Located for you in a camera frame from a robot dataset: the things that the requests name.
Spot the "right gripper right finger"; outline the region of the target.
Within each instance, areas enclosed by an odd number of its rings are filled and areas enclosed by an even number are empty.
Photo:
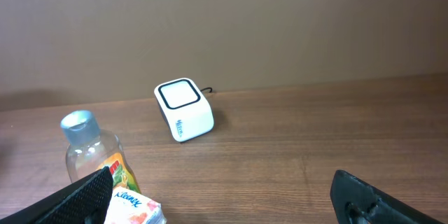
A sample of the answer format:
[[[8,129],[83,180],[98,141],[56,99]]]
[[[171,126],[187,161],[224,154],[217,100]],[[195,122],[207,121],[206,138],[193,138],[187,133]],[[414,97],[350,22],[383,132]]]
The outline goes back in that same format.
[[[341,169],[333,176],[330,199],[339,224],[442,224]]]

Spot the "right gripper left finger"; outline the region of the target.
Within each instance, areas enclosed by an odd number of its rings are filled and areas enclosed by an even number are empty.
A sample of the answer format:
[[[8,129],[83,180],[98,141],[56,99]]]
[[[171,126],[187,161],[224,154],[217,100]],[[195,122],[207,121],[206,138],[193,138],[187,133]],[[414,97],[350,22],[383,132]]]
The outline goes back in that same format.
[[[103,224],[113,193],[108,167],[1,219],[1,224]]]

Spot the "orange Kleenex tissue pack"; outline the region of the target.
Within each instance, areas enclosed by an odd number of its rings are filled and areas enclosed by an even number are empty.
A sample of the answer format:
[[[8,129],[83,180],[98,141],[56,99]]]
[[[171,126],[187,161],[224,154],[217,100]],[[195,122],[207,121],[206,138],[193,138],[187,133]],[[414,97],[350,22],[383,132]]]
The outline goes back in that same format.
[[[104,224],[166,224],[162,205],[133,190],[113,190]]]

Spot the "yellow liquid clear bottle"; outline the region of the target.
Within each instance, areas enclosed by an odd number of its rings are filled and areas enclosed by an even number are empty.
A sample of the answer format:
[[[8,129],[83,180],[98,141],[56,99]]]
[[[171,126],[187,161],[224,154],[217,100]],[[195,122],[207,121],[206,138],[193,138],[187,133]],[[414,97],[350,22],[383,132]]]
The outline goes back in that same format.
[[[119,138],[100,128],[93,112],[73,111],[61,120],[60,127],[69,142],[66,168],[72,183],[108,167],[114,188],[141,192]]]

